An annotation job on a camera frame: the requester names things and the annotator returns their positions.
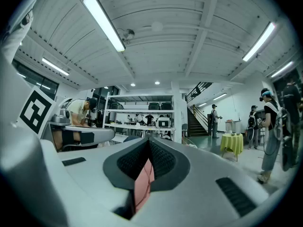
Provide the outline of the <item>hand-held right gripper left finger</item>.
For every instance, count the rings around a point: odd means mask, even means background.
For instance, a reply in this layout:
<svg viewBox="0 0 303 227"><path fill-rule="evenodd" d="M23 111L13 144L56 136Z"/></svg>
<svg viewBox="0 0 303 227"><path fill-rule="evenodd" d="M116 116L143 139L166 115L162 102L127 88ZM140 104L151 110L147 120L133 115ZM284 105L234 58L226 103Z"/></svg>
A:
<svg viewBox="0 0 303 227"><path fill-rule="evenodd" d="M132 194L113 186L103 165L112 154L144 142L136 139L103 148L58 153L50 141L41 141L45 165L67 221L127 220L121 211L132 207Z"/></svg>

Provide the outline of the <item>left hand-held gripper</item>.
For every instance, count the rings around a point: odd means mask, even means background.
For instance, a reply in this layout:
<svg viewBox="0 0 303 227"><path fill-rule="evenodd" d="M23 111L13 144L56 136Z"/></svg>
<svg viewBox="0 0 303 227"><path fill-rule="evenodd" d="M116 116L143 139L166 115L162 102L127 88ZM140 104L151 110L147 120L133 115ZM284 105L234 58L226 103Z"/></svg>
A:
<svg viewBox="0 0 303 227"><path fill-rule="evenodd" d="M65 126L62 128L62 148L89 148L115 137L115 131L111 128L69 126L66 111L34 86L21 108L16 125L32 131L40 138L48 122Z"/></svg>

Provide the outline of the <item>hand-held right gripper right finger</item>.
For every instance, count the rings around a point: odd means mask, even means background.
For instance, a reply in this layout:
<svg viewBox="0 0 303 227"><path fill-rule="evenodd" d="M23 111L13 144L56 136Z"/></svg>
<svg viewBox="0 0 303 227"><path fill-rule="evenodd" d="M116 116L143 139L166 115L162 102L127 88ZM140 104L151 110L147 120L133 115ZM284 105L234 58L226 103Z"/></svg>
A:
<svg viewBox="0 0 303 227"><path fill-rule="evenodd" d="M246 227L235 205L252 213L268 192L242 169L209 151L168 140L161 143L189 160L185 179L169 191L152 192L132 217L139 227Z"/></svg>

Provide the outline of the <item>white metal shelf unit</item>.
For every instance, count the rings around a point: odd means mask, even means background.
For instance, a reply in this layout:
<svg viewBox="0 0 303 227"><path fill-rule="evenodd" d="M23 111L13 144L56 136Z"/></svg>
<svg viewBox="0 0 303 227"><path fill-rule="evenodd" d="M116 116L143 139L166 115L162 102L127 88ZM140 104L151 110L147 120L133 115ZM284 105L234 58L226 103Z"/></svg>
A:
<svg viewBox="0 0 303 227"><path fill-rule="evenodd" d="M102 126L142 137L155 132L180 143L181 110L178 102L175 93L107 95ZM157 119L163 116L170 118L170 128L156 127Z"/></svg>

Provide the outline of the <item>round table with yellow cloth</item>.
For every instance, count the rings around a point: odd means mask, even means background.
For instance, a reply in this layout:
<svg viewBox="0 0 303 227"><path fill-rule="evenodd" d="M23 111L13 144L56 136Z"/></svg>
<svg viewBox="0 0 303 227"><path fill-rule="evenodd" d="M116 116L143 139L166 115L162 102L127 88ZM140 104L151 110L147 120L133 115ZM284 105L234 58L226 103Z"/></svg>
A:
<svg viewBox="0 0 303 227"><path fill-rule="evenodd" d="M238 156L243 152L243 135L241 133L225 133L222 135L220 151L222 157L226 152L232 152L238 162Z"/></svg>

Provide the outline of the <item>white appliance with screen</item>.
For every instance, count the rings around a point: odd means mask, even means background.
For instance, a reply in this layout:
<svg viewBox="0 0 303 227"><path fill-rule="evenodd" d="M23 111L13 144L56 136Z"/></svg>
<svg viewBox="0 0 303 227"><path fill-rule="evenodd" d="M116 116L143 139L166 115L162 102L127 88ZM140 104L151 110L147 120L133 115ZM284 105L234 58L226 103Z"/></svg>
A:
<svg viewBox="0 0 303 227"><path fill-rule="evenodd" d="M171 120L169 117L159 117L156 122L157 128L170 128L171 127Z"/></svg>

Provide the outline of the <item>dark staircase with railing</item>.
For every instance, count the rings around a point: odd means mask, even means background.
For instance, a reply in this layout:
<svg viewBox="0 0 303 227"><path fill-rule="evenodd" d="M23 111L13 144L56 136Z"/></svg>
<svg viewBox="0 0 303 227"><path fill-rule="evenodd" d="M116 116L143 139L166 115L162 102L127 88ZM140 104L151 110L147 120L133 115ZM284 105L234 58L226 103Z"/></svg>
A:
<svg viewBox="0 0 303 227"><path fill-rule="evenodd" d="M210 82L199 82L186 96L185 101L187 102L187 107L189 114L188 119L188 133L190 137L198 136L210 136L211 129L209 129L209 117L200 110L200 107L205 104L189 105L197 96L208 89L212 83Z"/></svg>

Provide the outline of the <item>white low cabinet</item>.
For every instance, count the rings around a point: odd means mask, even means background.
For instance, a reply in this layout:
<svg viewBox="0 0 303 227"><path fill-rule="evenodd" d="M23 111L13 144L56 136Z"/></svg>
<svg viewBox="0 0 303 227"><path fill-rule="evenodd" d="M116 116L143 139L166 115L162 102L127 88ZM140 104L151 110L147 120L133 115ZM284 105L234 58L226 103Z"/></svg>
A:
<svg viewBox="0 0 303 227"><path fill-rule="evenodd" d="M225 122L225 131L231 133L241 133L241 120L228 120Z"/></svg>

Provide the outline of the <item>long ceiling lamp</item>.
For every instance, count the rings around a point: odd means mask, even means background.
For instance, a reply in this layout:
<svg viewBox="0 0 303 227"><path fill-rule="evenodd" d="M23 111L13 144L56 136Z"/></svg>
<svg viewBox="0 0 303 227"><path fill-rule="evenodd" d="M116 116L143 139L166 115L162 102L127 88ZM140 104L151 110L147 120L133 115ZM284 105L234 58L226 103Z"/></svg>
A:
<svg viewBox="0 0 303 227"><path fill-rule="evenodd" d="M42 62L47 64L48 66L52 67L53 69L57 70L58 72L62 73L65 76L69 76L69 73L64 71L63 69L59 68L58 66L56 66L55 64L51 63L50 61L48 61L46 58L42 58Z"/></svg>
<svg viewBox="0 0 303 227"><path fill-rule="evenodd" d="M271 78L276 77L277 75L281 74L283 71L288 69L293 64L293 61L288 62L284 67L276 71L274 74L271 75Z"/></svg>
<svg viewBox="0 0 303 227"><path fill-rule="evenodd" d="M116 51L123 52L125 50L125 45L100 1L84 0L83 3L97 24L100 26L106 37L109 39L113 47L116 49Z"/></svg>
<svg viewBox="0 0 303 227"><path fill-rule="evenodd" d="M258 40L254 43L254 45L250 48L250 50L244 55L242 60L244 62L248 62L253 55L255 55L258 50L262 47L262 45L268 40L271 34L274 32L276 25L273 22L270 22L263 33L260 35Z"/></svg>

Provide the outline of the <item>dark window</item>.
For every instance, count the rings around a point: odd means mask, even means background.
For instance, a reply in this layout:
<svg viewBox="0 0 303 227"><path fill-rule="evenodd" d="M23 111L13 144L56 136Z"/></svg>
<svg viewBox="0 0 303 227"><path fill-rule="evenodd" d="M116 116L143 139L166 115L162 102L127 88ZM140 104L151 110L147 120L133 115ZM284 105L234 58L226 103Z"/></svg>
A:
<svg viewBox="0 0 303 227"><path fill-rule="evenodd" d="M55 99L59 86L58 83L36 73L15 59L13 59L12 65L17 70L18 75L22 77L31 87L37 86L52 100Z"/></svg>

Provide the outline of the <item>round ceiling fixture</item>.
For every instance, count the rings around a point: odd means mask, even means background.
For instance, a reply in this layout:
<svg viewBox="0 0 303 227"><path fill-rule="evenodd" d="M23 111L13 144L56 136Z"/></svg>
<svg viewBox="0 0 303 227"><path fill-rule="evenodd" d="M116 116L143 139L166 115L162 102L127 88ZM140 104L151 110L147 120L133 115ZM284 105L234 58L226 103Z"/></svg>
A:
<svg viewBox="0 0 303 227"><path fill-rule="evenodd" d="M125 43L129 43L135 36L135 32L132 29L123 30L122 41Z"/></svg>

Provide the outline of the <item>person's white shirt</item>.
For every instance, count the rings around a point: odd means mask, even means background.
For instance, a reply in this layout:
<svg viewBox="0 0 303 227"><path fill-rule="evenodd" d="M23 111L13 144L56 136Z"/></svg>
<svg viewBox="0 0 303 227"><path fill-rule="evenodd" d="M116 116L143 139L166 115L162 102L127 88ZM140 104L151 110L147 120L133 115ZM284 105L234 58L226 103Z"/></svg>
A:
<svg viewBox="0 0 303 227"><path fill-rule="evenodd" d="M19 46L31 27L36 1L22 0L9 18L4 32L0 35L0 55L8 63L12 63Z"/></svg>

